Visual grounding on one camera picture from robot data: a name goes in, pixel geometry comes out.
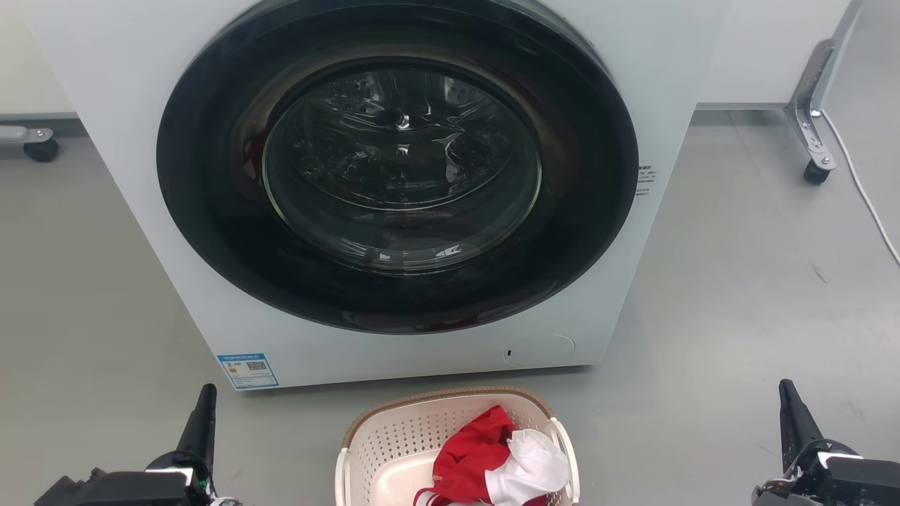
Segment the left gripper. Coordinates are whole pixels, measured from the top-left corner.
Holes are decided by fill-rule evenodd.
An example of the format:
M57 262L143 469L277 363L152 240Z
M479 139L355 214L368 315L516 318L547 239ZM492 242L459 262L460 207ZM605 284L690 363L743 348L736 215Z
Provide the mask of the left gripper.
M64 475L35 500L36 505L238 505L219 496L212 480L217 388L205 384L176 450L143 471L106 473L94 468L87 480Z

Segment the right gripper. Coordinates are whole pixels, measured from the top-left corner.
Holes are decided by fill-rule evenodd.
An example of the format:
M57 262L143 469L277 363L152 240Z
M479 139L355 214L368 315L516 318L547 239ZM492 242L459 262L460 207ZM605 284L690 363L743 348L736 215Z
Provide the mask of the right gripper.
M898 505L899 464L867 459L823 439L795 384L782 379L779 432L784 474L752 492L753 505Z

